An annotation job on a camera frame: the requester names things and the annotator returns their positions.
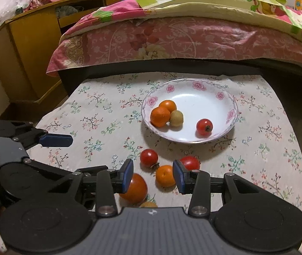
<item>pink flower on plate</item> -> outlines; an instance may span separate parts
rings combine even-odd
[[[152,108],[156,104],[157,100],[157,97],[148,97],[147,104]]]
[[[174,86],[169,84],[166,88],[166,92],[168,92],[168,93],[174,92]]]
[[[235,115],[236,115],[235,109],[230,110],[229,113],[228,113],[228,116],[227,116],[227,118],[226,118],[226,122],[225,122],[225,123],[227,124],[228,122],[230,122],[230,120],[231,120],[232,118],[234,118]]]
[[[197,89],[199,91],[205,91],[206,87],[203,85],[203,81],[194,81],[192,83],[192,88]]]
[[[218,92],[216,95],[216,98],[218,98],[219,100],[222,100],[224,98],[224,93],[223,92]]]

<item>floral plate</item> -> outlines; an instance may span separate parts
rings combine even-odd
[[[151,124],[152,109],[166,99],[174,101],[177,110],[183,113],[183,126],[171,127],[168,123],[156,128]],[[173,142],[198,144],[227,134],[236,122],[238,109],[232,95],[219,85],[209,80],[184,78],[168,81],[149,92],[143,101],[141,114],[147,127],[157,135]],[[212,121],[214,128],[210,136],[203,137],[196,132],[200,119]]]

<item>white tablecloth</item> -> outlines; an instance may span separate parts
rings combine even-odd
[[[239,115],[235,127],[212,143],[184,145],[160,138],[146,128],[141,103],[148,91],[176,78],[208,78],[236,99]],[[107,165],[120,168],[132,158],[136,173],[148,185],[148,199],[159,207],[188,208],[191,195],[176,188],[160,189],[153,173],[140,168],[143,149],[157,151],[160,165],[185,155],[196,156],[201,169],[223,177],[234,172],[285,199],[302,210],[302,156],[292,126],[273,89],[261,76],[207,76],[178,73],[139,73],[94,79],[80,84],[61,107],[37,125],[51,133],[69,133],[69,148],[36,146],[32,159],[74,171]],[[118,196],[117,205],[126,203]],[[212,194],[212,210],[222,206],[221,195]]]

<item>wooden cabinet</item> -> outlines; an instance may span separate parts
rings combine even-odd
[[[83,16],[118,1],[61,0],[5,21],[0,27],[0,80],[10,102],[38,106],[52,101],[52,110],[66,96],[60,78],[46,75],[61,35]],[[58,19],[56,9],[66,5],[83,11]]]

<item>orange toy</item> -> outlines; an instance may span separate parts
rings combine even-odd
[[[168,109],[159,106],[151,111],[150,121],[154,126],[160,128],[170,120],[170,115],[171,113]]]
[[[148,194],[148,186],[144,178],[139,174],[134,173],[128,187],[128,191],[125,194],[119,194],[120,197],[127,200],[131,204],[136,204],[144,201]]]
[[[163,187],[171,187],[176,184],[172,174],[172,166],[164,165],[156,171],[156,181]]]
[[[177,110],[177,106],[174,103],[174,101],[171,101],[170,99],[166,99],[165,101],[162,101],[159,106],[163,106],[165,108],[167,108],[167,110],[170,111],[170,113],[174,110]]]

